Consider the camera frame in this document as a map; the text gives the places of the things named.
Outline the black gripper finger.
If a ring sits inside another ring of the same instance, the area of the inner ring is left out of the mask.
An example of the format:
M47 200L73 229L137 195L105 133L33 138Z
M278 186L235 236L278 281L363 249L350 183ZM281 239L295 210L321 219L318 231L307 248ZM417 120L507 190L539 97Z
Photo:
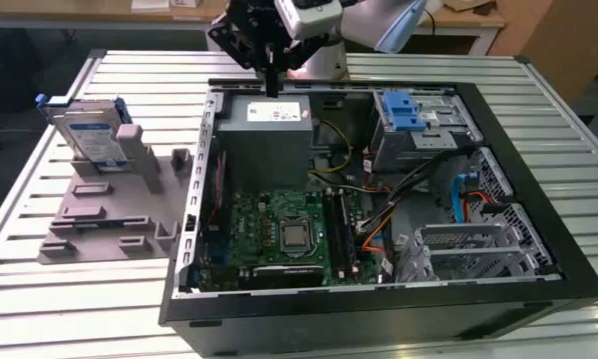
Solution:
M262 43L249 39L242 31L233 30L227 14L221 14L210 24L207 36L245 70L254 70L265 84L265 94L274 97L274 67Z
M277 98L279 94L281 80L279 76L287 70L297 70L311 55L325 46L329 40L329 34L321 34L317 37L310 37L301 40L295 45L289 46L286 43L275 43L273 45L273 97Z

